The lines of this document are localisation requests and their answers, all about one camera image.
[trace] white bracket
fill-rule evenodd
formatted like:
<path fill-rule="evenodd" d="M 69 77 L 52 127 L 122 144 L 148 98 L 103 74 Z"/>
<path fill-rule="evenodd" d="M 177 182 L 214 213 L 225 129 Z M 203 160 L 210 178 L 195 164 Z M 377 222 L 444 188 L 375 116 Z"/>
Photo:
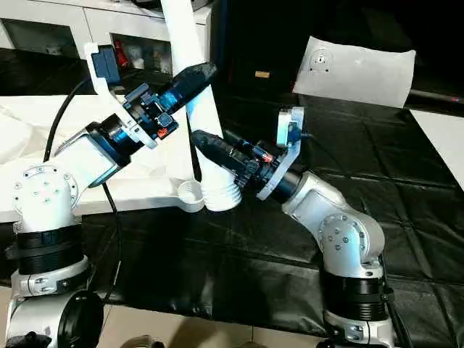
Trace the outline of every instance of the white bracket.
<path fill-rule="evenodd" d="M 157 145 L 156 141 L 154 141 L 145 132 L 145 130 L 124 109 L 120 102 L 111 94 L 108 89 L 107 80 L 96 76 L 92 54 L 99 53 L 98 45 L 94 42 L 88 42 L 84 45 L 84 52 L 86 53 L 88 71 L 90 72 L 94 90 L 103 100 L 112 106 L 113 112 L 123 123 L 123 126 L 121 127 L 123 131 L 136 143 L 141 141 L 150 149 L 154 149 Z"/>

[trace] white table surface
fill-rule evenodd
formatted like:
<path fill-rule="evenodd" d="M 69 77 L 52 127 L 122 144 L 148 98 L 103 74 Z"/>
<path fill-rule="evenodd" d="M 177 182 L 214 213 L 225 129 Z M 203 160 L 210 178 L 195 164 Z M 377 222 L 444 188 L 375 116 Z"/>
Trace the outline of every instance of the white table surface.
<path fill-rule="evenodd" d="M 418 110 L 410 111 L 464 190 L 464 118 Z"/>

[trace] black plastic sheet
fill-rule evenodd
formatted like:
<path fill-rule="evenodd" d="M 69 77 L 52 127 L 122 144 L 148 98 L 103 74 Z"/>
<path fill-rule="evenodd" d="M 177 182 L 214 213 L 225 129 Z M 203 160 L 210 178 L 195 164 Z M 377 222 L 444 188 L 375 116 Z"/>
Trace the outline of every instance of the black plastic sheet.
<path fill-rule="evenodd" d="M 0 94 L 66 94 L 86 66 L 71 59 L 0 50 Z M 127 71 L 130 88 L 166 77 Z M 398 310 L 416 347 L 464 344 L 464 196 L 405 110 L 296 95 L 250 96 L 215 87 L 224 128 L 273 141 L 281 107 L 305 106 L 305 127 L 351 178 L 311 143 L 299 160 L 367 210 L 386 235 L 385 258 Z M 127 306 L 324 336 L 312 236 L 272 201 L 246 192 L 224 213 L 176 208 L 122 212 L 123 268 L 112 300 Z M 98 260 L 114 230 L 108 214 L 85 216 L 85 251 Z M 0 247 L 12 241 L 0 225 Z M 97 274 L 106 291 L 115 242 Z M 9 283 L 15 266 L 0 258 Z"/>

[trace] black cable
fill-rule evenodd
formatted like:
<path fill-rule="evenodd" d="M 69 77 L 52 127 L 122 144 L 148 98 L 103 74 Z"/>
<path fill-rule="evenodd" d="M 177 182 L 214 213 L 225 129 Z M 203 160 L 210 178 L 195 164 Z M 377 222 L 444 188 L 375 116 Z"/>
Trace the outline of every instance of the black cable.
<path fill-rule="evenodd" d="M 337 158 L 332 154 L 330 153 L 329 150 L 327 150 L 327 148 L 324 147 L 324 145 L 322 145 L 317 139 L 316 137 L 314 137 L 314 135 L 312 134 L 302 134 L 302 138 L 307 138 L 309 140 L 311 140 L 319 149 L 321 149 L 324 153 L 327 154 L 327 156 L 329 156 L 333 162 L 336 164 L 336 166 L 340 169 L 342 175 L 349 179 L 349 180 L 352 180 L 352 177 L 348 174 L 348 172 L 344 169 L 344 167 L 341 165 L 341 163 L 337 160 Z M 360 194 L 360 199 L 361 199 L 361 202 L 362 202 L 362 205 L 363 207 L 365 208 L 365 211 L 368 215 L 369 212 L 368 212 L 368 208 L 367 208 L 367 205 L 365 204 L 363 198 L 362 198 L 362 195 Z M 388 283 L 388 280 L 387 280 L 387 269 L 386 269 L 386 264 L 385 264 L 385 259 L 384 259 L 384 254 L 381 253 L 379 256 L 378 256 L 378 260 L 379 262 L 381 263 L 383 269 L 384 269 L 384 274 L 382 276 L 382 281 L 384 282 L 384 286 L 385 288 L 387 289 L 390 289 L 389 287 L 389 283 Z M 386 301 L 386 307 L 387 307 L 387 310 L 389 311 L 389 314 L 390 314 L 390 318 L 391 318 L 391 323 L 394 327 L 394 330 L 397 332 L 397 337 L 398 337 L 398 341 L 399 343 L 404 347 L 404 348 L 413 348 L 413 342 L 411 340 L 411 336 L 410 336 L 410 333 L 405 325 L 405 322 L 402 320 L 401 316 L 399 315 L 398 313 L 398 310 L 397 310 L 397 307 L 395 305 L 395 303 L 391 300 L 387 300 Z"/>
<path fill-rule="evenodd" d="M 74 96 L 89 81 L 90 81 L 90 78 L 87 77 L 87 78 L 84 78 L 81 82 L 79 82 L 72 89 L 71 93 L 69 93 L 67 95 L 66 99 L 63 101 L 63 104 L 59 108 L 58 113 L 55 116 L 55 118 L 53 120 L 53 123 L 51 124 L 49 136 L 48 136 L 47 141 L 46 141 L 45 152 L 43 154 L 43 161 L 44 162 L 47 162 L 50 159 L 51 146 L 53 145 L 53 140 L 54 140 L 55 134 L 56 134 L 57 129 L 58 129 L 59 121 L 61 121 L 61 119 L 63 117 L 63 114 L 65 113 L 65 111 L 66 111 L 67 107 L 69 106 L 70 102 L 73 100 Z M 102 261 L 103 256 L 106 254 L 107 250 L 109 249 L 109 246 L 110 246 L 110 244 L 111 244 L 111 242 L 113 240 L 113 237 L 115 236 L 115 234 L 117 234 L 117 263 L 115 265 L 114 270 L 112 271 L 112 274 L 113 274 L 112 282 L 111 282 L 110 286 L 108 287 L 107 293 L 105 294 L 105 297 L 103 299 L 103 303 L 107 303 L 109 297 L 111 296 L 111 293 L 115 289 L 116 282 L 117 282 L 117 279 L 118 279 L 118 276 L 119 276 L 119 273 L 120 273 L 121 263 L 122 263 L 122 259 L 123 259 L 123 236 L 122 236 L 122 232 L 121 232 L 121 223 L 120 223 L 119 215 L 117 213 L 117 208 L 116 208 L 115 201 L 113 200 L 113 198 L 111 196 L 111 193 L 109 192 L 107 184 L 103 183 L 102 186 L 103 186 L 104 193 L 106 194 L 106 196 L 108 198 L 109 205 L 111 206 L 111 209 L 112 209 L 113 214 L 115 216 L 116 229 L 112 233 L 112 235 L 110 236 L 109 241 L 107 242 L 107 246 L 105 247 L 103 253 L 101 254 L 101 257 L 97 261 L 97 263 L 95 265 L 95 268 L 94 268 L 94 271 L 92 272 L 91 276 L 88 279 L 88 282 L 87 282 L 88 286 L 87 287 L 88 287 L 88 289 L 90 289 L 93 286 L 93 279 L 94 279 L 94 276 L 95 276 L 95 274 L 96 274 L 96 272 L 98 270 L 100 262 Z"/>
<path fill-rule="evenodd" d="M 111 205 L 111 209 L 113 214 L 115 215 L 115 222 L 116 222 L 116 233 L 117 233 L 117 264 L 115 265 L 115 270 L 113 271 L 113 280 L 111 286 L 107 289 L 107 293 L 103 298 L 103 303 L 107 303 L 109 297 L 111 296 L 112 292 L 115 290 L 116 282 L 119 276 L 119 272 L 121 269 L 121 262 L 123 260 L 123 235 L 121 233 L 121 222 L 119 219 L 119 215 L 117 213 L 117 208 L 111 193 L 109 192 L 108 185 L 106 183 L 102 184 L 104 193 L 107 195 L 109 205 Z"/>
<path fill-rule="evenodd" d="M 46 162 L 50 160 L 50 153 L 51 153 L 51 145 L 53 144 L 53 139 L 55 138 L 55 133 L 57 132 L 57 128 L 59 125 L 59 121 L 61 121 L 63 114 L 65 113 L 65 110 L 67 109 L 68 105 L 70 102 L 73 100 L 74 96 L 79 92 L 79 90 L 87 83 L 90 81 L 90 78 L 84 78 L 81 82 L 79 82 L 69 93 L 61 105 L 61 107 L 58 110 L 57 115 L 55 116 L 53 123 L 51 124 L 50 132 L 49 132 L 49 137 L 46 140 L 46 145 L 45 145 L 45 153 L 43 154 L 43 161 Z"/>

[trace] red object on shelf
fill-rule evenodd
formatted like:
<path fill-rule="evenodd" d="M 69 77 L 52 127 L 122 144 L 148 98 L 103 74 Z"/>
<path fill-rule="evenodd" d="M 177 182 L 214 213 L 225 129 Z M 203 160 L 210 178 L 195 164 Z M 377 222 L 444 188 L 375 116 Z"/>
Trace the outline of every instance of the red object on shelf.
<path fill-rule="evenodd" d="M 129 65 L 129 60 L 125 56 L 124 51 L 123 51 L 123 45 L 121 44 L 121 41 L 119 40 L 115 40 L 115 51 L 116 51 L 117 64 L 120 67 L 127 67 Z"/>

